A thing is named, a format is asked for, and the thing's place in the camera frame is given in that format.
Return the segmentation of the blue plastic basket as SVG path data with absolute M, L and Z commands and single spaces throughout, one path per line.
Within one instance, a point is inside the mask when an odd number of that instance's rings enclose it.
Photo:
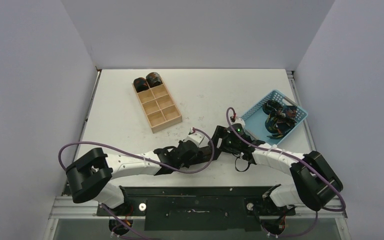
M 271 139 L 268 137 L 271 135 L 271 133 L 269 133 L 265 127 L 265 121 L 268 115 L 263 112 L 262 106 L 269 100 L 277 101 L 283 106 L 297 106 L 297 115 L 295 117 L 297 124 L 285 137 L 281 139 Z M 260 101 L 255 103 L 241 116 L 241 118 L 245 122 L 245 129 L 254 138 L 265 141 L 271 145 L 278 145 L 283 142 L 284 139 L 286 139 L 301 123 L 303 123 L 307 116 L 308 112 L 305 109 L 297 105 L 294 101 L 289 99 L 279 90 L 274 89 L 265 95 Z

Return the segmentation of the wooden compartment tray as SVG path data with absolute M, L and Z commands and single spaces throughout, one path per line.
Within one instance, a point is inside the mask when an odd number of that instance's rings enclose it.
M 136 97 L 152 133 L 155 134 L 183 121 L 183 116 L 165 84 L 137 92 Z

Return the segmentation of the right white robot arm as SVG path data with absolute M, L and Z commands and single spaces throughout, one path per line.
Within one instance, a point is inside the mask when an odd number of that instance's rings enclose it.
M 297 204 L 313 211 L 325 209 L 326 204 L 344 188 L 318 151 L 295 153 L 280 149 L 252 138 L 239 123 L 231 127 L 218 125 L 211 140 L 218 154 L 232 154 L 249 165 L 267 166 L 292 177 L 292 184 L 279 185 L 265 193 L 262 207 L 270 215 L 276 214 L 282 207 Z

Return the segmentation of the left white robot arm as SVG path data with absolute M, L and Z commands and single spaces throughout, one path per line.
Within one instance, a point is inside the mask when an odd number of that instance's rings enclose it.
M 129 201 L 125 190 L 112 184 L 111 180 L 173 172 L 194 174 L 195 171 L 189 171 L 189 167 L 198 164 L 208 167 L 216 156 L 213 144 L 201 147 L 200 142 L 194 140 L 183 140 L 178 146 L 157 148 L 142 154 L 109 154 L 104 152 L 104 147 L 104 144 L 96 143 L 95 148 L 67 166 L 65 174 L 75 204 L 94 200 L 119 216 L 129 210 Z

